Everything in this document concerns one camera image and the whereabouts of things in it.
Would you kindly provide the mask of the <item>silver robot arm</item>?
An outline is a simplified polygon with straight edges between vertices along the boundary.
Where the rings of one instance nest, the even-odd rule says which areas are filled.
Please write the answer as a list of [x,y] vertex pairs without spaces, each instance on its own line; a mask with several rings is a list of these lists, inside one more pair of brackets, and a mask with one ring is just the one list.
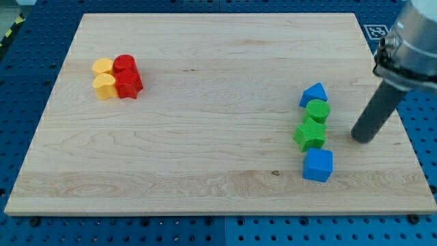
[[436,0],[405,2],[373,58],[373,73],[393,87],[436,94]]

